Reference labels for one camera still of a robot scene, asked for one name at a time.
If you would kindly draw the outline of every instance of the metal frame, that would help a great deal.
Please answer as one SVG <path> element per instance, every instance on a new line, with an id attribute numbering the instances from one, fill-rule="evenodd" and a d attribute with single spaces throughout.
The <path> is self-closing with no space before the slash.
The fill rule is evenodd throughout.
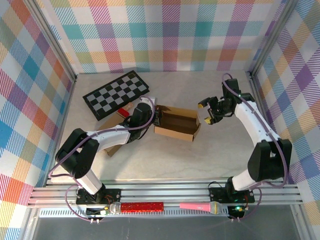
<path id="1" fill-rule="evenodd" d="M 278 37 L 283 30 L 285 24 L 287 23 L 289 17 L 291 16 L 292 12 L 294 11 L 297 3 L 299 0 L 287 0 L 286 4 L 283 8 L 283 11 L 278 19 L 278 21 L 275 23 L 273 30 L 271 34 L 268 36 L 268 39 L 266 41 L 266 45 L 262 49 L 258 59 L 256 60 L 256 63 L 252 69 L 251 76 L 254 77 L 262 67 L 262 65 L 265 63 L 269 53 L 271 52 L 271 49 L 275 45 L 276 41 L 278 40 Z"/>
<path id="2" fill-rule="evenodd" d="M 225 185 L 227 178 L 210 179 L 159 179 L 159 180 L 110 180 L 102 181 L 108 189 L 122 189 L 122 203 L 133 202 L 164 202 L 165 207 L 179 207 L 181 202 L 209 202 L 210 196 L 208 184 L 217 181 Z M 28 203 L 30 208 L 66 207 L 65 190 L 70 184 L 52 184 L 48 180 L 46 187 L 34 188 Z M 262 205 L 296 205 L 302 204 L 302 198 L 295 184 L 285 185 L 284 188 L 272 188 L 269 185 L 261 187 L 263 198 Z M 256 203 L 259 199 L 259 191 L 254 190 Z M 76 204 L 76 191 L 68 194 L 71 205 Z"/>
<path id="3" fill-rule="evenodd" d="M 46 177 L 43 178 L 42 180 L 42 183 L 41 183 L 41 186 L 45 187 L 46 184 L 47 184 L 47 176 L 49 174 L 49 170 L 52 169 L 55 165 L 55 159 L 54 159 L 54 155 L 56 154 L 56 152 L 58 152 L 59 150 L 59 146 L 61 144 L 61 140 L 62 140 L 62 136 L 63 136 L 63 133 L 64 133 L 64 129 L 65 129 L 65 125 L 66 125 L 66 122 L 67 122 L 67 118 L 68 118 L 68 113 L 69 113 L 69 109 L 70 109 L 70 105 L 71 105 L 71 99 L 74 95 L 74 92 L 75 92 L 75 86 L 76 86 L 76 83 L 73 82 L 72 85 L 71 85 L 71 89 L 70 89 L 70 96 L 69 96 L 69 99 L 68 99 L 68 102 L 67 102 L 67 105 L 66 105 L 66 109 L 65 109 L 65 113 L 64 113 L 64 116 L 62 118 L 62 123 L 61 123 L 61 127 L 60 127 L 60 131 L 58 133 L 58 136 L 57 136 L 57 139 L 56 139 L 56 143 L 54 145 L 54 148 L 53 148 L 53 155 L 52 155 L 52 158 L 51 158 L 51 161 L 49 162 L 49 164 L 46 166 L 46 169 L 45 169 L 45 175 Z"/>
<path id="4" fill-rule="evenodd" d="M 41 11 L 38 3 L 36 0 L 23 0 L 24 4 L 29 9 L 30 13 L 34 17 L 36 23 L 39 25 L 41 32 L 43 33 L 44 37 L 48 41 L 51 49 L 57 56 L 58 60 L 62 64 L 66 74 L 70 79 L 72 79 L 74 82 L 77 79 L 77 74 L 74 71 L 73 67 L 71 66 L 67 56 L 65 55 L 65 52 L 61 48 L 55 34 L 52 32 L 52 29 L 46 20 L 43 12 Z"/>
<path id="5" fill-rule="evenodd" d="M 29 8 L 31 14 L 36 19 L 38 25 L 40 26 L 44 36 L 48 40 L 54 53 L 60 60 L 63 68 L 66 70 L 70 79 L 76 82 L 76 73 L 73 70 L 71 64 L 69 63 L 64 51 L 62 50 L 58 40 L 53 34 L 46 18 L 44 17 L 41 9 L 39 8 L 35 0 L 24 0 L 25 4 Z M 247 75 L 248 81 L 253 92 L 254 98 L 257 100 L 258 107 L 264 117 L 265 111 L 259 96 L 259 92 L 253 78 L 258 73 L 259 69 L 265 62 L 268 54 L 270 53 L 273 45 L 277 41 L 285 23 L 290 17 L 292 11 L 294 10 L 298 0 L 289 0 L 281 13 L 281 16 L 274 26 L 274 30 L 270 34 L 267 45 L 262 50 L 256 64 L 252 70 L 251 77 Z M 74 84 L 72 85 L 72 90 L 70 98 L 73 95 Z M 66 108 L 65 116 L 62 120 L 61 129 L 64 128 L 68 111 L 70 108 L 70 100 Z M 62 138 L 62 131 L 58 136 L 58 141 L 55 146 L 55 151 L 60 144 Z M 65 190 L 70 186 L 69 184 L 53 184 L 50 179 L 44 180 L 43 186 L 35 188 L 31 199 L 28 204 L 27 213 L 25 215 L 25 226 L 24 229 L 20 231 L 19 239 L 32 239 L 35 233 L 37 222 L 39 218 L 45 217 L 76 217 L 66 208 L 64 195 Z M 104 181 L 103 183 L 107 188 L 120 188 L 122 189 L 121 202 L 153 202 L 162 201 L 164 202 L 165 213 L 159 216 L 206 216 L 210 213 L 201 211 L 184 211 L 179 210 L 180 202 L 208 202 L 210 201 L 208 184 L 211 181 L 217 181 L 219 184 L 224 185 L 227 178 L 210 178 L 210 179 L 146 179 L 146 180 L 123 180 L 123 181 Z M 212 187 L 218 187 L 217 184 L 212 184 Z M 290 205 L 292 214 L 297 226 L 298 232 L 301 239 L 308 240 L 314 239 L 314 232 L 310 229 L 308 224 L 308 218 L 306 217 L 305 210 L 303 207 L 303 201 L 300 196 L 299 189 L 295 184 L 285 185 L 284 188 L 271 188 L 267 185 L 261 187 L 263 198 L 261 205 Z M 255 199 L 258 200 L 259 193 L 254 191 Z M 68 194 L 69 202 L 71 206 L 75 207 L 76 201 L 75 191 L 71 191 Z M 84 213 L 86 206 L 76 206 L 75 209 L 78 210 L 80 214 Z"/>

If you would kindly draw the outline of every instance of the chessboard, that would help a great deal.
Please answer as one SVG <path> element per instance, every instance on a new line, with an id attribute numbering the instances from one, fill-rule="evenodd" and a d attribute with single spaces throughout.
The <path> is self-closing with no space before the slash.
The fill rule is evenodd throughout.
<path id="1" fill-rule="evenodd" d="M 149 86 L 135 71 L 130 71 L 84 95 L 83 99 L 99 121 L 148 92 Z"/>

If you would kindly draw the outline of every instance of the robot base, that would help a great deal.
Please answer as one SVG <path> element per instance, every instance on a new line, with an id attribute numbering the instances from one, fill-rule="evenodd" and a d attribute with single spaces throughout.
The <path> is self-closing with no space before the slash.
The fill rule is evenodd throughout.
<path id="1" fill-rule="evenodd" d="M 92 195 L 90 195 L 86 190 L 80 188 L 77 191 L 77 198 L 75 204 L 77 205 L 108 205 L 114 202 L 120 202 L 121 198 L 121 189 L 104 189 L 103 192 L 99 193 L 103 197 L 99 197 L 99 200 L 96 200 Z"/>
<path id="2" fill-rule="evenodd" d="M 252 204 L 255 202 L 254 193 L 249 190 L 238 191 L 231 196 L 224 187 L 210 187 L 210 202 L 218 202 L 221 204 Z"/>

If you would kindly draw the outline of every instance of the gray floor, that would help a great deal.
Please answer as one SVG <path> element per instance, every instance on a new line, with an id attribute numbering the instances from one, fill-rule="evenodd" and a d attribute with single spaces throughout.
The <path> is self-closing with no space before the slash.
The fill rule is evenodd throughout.
<path id="1" fill-rule="evenodd" d="M 226 217 L 113 218 L 99 225 L 77 218 L 40 218 L 34 240 L 298 240 L 289 206 L 260 206 L 241 223 Z"/>

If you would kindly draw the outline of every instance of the white table surface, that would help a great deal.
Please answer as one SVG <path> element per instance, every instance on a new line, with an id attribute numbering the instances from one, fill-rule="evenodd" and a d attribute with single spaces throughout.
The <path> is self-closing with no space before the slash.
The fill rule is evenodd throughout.
<path id="1" fill-rule="evenodd" d="M 238 79 L 243 93 L 250 92 L 244 71 L 230 71 Z M 198 102 L 207 97 L 221 97 L 221 71 L 141 72 L 149 85 L 149 96 L 157 97 L 159 105 L 196 110 Z M 84 95 L 111 82 L 122 74 L 82 74 L 78 77 L 70 104 L 61 144 L 76 128 L 97 130 L 107 119 L 97 121 Z M 242 125 L 233 116 L 214 125 L 202 123 L 194 142 L 187 142 L 153 133 L 149 129 L 141 140 L 126 144 L 109 157 L 102 150 L 95 156 L 91 169 L 101 180 L 217 178 L 241 173 L 253 151 L 253 143 Z M 62 167 L 54 172 L 65 173 Z M 57 177 L 53 182 L 72 182 Z"/>

